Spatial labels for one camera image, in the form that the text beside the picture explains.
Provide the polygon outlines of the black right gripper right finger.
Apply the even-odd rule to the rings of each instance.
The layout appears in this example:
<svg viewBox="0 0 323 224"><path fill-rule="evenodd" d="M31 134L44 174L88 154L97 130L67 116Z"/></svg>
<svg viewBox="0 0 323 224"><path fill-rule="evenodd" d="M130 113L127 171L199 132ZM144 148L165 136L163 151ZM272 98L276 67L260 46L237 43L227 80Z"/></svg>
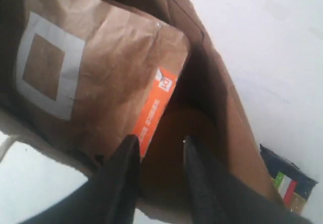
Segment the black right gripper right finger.
<svg viewBox="0 0 323 224"><path fill-rule="evenodd" d="M184 140L184 171L190 191L193 223L309 223L251 190L229 173L197 138Z"/></svg>

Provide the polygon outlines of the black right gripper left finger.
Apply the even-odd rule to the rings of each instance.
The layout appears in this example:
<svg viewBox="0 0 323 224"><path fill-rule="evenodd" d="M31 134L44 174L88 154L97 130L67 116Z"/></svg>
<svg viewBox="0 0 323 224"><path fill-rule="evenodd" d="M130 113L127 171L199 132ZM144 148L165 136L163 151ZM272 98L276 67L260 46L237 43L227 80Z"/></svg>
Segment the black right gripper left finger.
<svg viewBox="0 0 323 224"><path fill-rule="evenodd" d="M139 142L124 138L118 149L71 195L25 223L133 223L140 170Z"/></svg>

